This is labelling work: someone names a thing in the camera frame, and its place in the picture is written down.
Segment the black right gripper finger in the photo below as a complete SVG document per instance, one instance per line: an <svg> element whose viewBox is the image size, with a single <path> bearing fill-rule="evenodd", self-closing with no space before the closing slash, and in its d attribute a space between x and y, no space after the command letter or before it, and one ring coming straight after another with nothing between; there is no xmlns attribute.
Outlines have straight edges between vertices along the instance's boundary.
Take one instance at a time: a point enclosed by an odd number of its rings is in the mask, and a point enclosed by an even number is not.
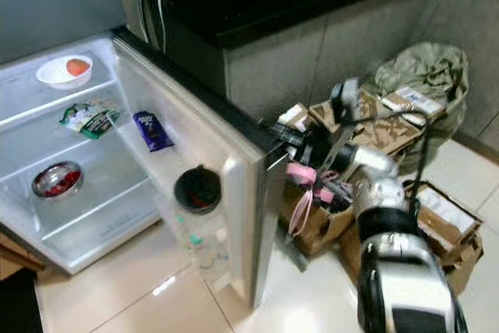
<svg viewBox="0 0 499 333"><path fill-rule="evenodd" d="M297 119L293 122L279 122L275 120L270 124L270 133L274 136L305 136L310 130L315 129L317 124L313 119Z"/></svg>
<svg viewBox="0 0 499 333"><path fill-rule="evenodd" d="M297 151L314 149L320 145L320 136L316 133L301 133L300 131L278 131L277 138L286 146Z"/></svg>

